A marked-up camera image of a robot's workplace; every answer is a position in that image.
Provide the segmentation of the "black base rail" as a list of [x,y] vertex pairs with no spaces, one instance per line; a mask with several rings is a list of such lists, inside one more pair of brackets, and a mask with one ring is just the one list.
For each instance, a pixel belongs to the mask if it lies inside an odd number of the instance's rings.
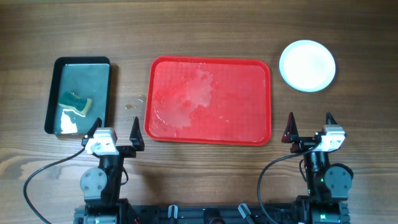
[[87,208],[75,210],[74,223],[150,223],[150,224],[191,224],[191,223],[334,223],[349,224],[348,206],[338,205],[294,205],[272,203],[265,206],[267,214],[260,206],[245,203],[220,207],[182,207],[170,205],[130,206],[125,214],[118,207],[109,211]]

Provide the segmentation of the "black water tray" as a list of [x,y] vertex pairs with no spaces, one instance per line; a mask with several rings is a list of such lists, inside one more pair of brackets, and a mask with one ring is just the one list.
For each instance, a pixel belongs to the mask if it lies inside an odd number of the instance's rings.
[[[53,66],[44,130],[48,134],[86,134],[97,118],[105,127],[111,83],[111,63],[107,57],[60,57]],[[58,101],[70,91],[93,100],[86,116],[62,108]]]

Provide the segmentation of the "red plastic serving tray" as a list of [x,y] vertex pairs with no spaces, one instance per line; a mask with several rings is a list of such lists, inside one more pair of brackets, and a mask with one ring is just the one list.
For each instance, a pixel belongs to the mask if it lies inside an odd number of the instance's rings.
[[263,146],[271,93],[261,60],[161,56],[150,67],[144,129],[155,141]]

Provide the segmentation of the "white plate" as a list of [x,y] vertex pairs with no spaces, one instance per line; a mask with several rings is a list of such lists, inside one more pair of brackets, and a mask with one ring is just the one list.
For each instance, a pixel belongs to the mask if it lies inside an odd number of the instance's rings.
[[282,51],[279,71],[292,88],[313,93],[331,84],[336,75],[336,62],[324,45],[313,40],[298,40]]

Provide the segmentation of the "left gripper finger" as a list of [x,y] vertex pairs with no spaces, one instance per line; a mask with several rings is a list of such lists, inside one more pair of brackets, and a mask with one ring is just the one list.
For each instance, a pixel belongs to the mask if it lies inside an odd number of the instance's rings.
[[135,117],[133,120],[133,125],[129,136],[129,140],[132,142],[132,146],[135,151],[144,151],[145,144],[139,126],[138,117]]
[[92,125],[92,127],[89,129],[89,131],[83,136],[81,145],[86,146],[88,141],[91,138],[93,138],[95,131],[100,127],[102,127],[102,120],[101,120],[101,118],[97,118],[96,121],[94,122],[94,124]]

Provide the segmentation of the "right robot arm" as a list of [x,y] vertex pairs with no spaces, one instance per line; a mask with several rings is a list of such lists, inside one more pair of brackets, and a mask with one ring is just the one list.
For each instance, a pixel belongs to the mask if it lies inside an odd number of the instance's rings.
[[346,132],[331,113],[313,137],[300,137],[294,114],[289,113],[282,143],[291,143],[290,152],[302,156],[308,195],[297,196],[292,204],[292,223],[349,223],[348,200],[354,173],[341,163],[332,164],[329,154],[339,150]]

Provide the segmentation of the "green yellow sponge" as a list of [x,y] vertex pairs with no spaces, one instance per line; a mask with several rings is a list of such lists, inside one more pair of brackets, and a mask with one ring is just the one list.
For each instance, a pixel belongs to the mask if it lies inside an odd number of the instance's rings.
[[72,110],[80,116],[86,116],[91,109],[93,100],[89,98],[81,98],[70,91],[66,91],[60,97],[58,104],[66,110]]

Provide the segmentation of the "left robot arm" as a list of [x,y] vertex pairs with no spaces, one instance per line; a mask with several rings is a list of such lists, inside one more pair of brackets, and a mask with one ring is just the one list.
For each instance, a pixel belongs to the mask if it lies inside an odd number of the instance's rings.
[[141,220],[126,198],[119,198],[122,176],[127,175],[125,158],[135,158],[145,144],[139,127],[139,119],[133,120],[128,146],[117,146],[113,128],[103,128],[97,119],[83,137],[81,145],[88,154],[99,159],[98,167],[88,169],[80,179],[85,206],[77,208],[74,223],[117,224],[140,223]]

